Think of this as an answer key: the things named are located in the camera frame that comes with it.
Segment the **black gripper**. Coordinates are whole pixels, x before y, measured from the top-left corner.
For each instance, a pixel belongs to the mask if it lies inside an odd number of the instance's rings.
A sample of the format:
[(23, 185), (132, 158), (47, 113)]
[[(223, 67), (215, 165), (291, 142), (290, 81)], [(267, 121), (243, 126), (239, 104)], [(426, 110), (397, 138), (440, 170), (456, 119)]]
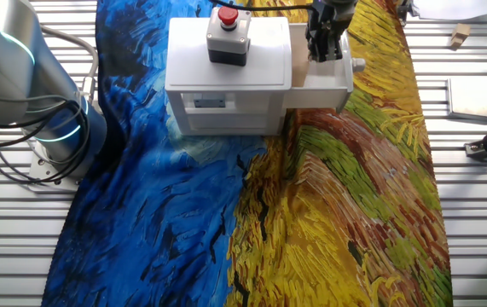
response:
[[(308, 11), (307, 30), (309, 32), (328, 30), (335, 32), (327, 35), (327, 52), (325, 61), (336, 61), (342, 58), (340, 35), (350, 24), (349, 3), (313, 3)], [(309, 59), (315, 62), (322, 61), (321, 43), (316, 36), (306, 35)]]

